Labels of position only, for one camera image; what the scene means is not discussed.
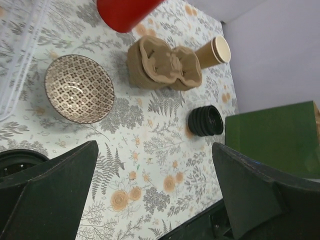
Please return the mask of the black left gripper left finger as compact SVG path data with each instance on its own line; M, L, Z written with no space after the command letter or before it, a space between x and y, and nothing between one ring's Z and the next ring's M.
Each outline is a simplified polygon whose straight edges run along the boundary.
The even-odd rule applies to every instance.
M76 238L98 159L96 141L0 177L3 240Z

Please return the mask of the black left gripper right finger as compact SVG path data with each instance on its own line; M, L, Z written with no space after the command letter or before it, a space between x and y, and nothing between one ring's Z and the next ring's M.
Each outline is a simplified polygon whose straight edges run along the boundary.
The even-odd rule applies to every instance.
M233 237L318 240L320 184L257 162L224 144L212 159Z

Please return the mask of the black plastic cup lid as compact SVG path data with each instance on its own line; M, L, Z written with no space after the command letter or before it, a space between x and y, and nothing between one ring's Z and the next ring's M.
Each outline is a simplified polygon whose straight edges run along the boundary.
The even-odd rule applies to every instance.
M18 173L48 161L44 154L28 149L12 149L0 153L0 177Z

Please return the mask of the green paper bag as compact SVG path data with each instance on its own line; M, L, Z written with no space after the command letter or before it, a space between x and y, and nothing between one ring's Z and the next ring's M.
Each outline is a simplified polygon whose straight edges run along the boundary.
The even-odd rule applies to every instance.
M320 110L312 101L228 116L225 145L277 170L320 177Z

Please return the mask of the stack of brown paper cups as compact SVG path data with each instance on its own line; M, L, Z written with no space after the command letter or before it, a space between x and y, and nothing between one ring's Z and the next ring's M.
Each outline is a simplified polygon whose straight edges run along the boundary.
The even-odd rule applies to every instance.
M231 50L222 35L218 35L195 51L200 68L207 69L220 64L227 64L231 60Z

